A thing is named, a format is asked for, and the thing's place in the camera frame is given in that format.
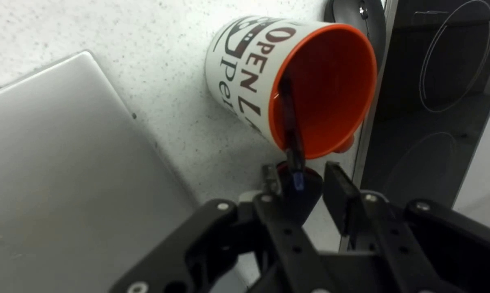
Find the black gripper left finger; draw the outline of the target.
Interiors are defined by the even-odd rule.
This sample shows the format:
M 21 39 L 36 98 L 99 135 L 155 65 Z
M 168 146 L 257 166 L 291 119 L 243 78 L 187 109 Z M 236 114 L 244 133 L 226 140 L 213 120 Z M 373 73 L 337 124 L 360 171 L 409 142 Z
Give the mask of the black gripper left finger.
M 293 174 L 287 163 L 262 168 L 265 190 L 254 200 L 264 238 L 257 252 L 261 277 L 252 293 L 329 293 L 331 277 L 303 229 L 322 194 L 322 177 L 311 168 Z

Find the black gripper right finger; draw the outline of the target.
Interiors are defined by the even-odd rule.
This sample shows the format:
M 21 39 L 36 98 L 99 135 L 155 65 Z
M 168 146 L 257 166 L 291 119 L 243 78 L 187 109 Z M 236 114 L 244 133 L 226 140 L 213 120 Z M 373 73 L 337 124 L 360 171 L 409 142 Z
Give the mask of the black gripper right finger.
M 324 203 L 347 239 L 347 252 L 378 262 L 397 293 L 418 291 L 417 239 L 388 200 L 363 194 L 337 163 L 327 163 Z

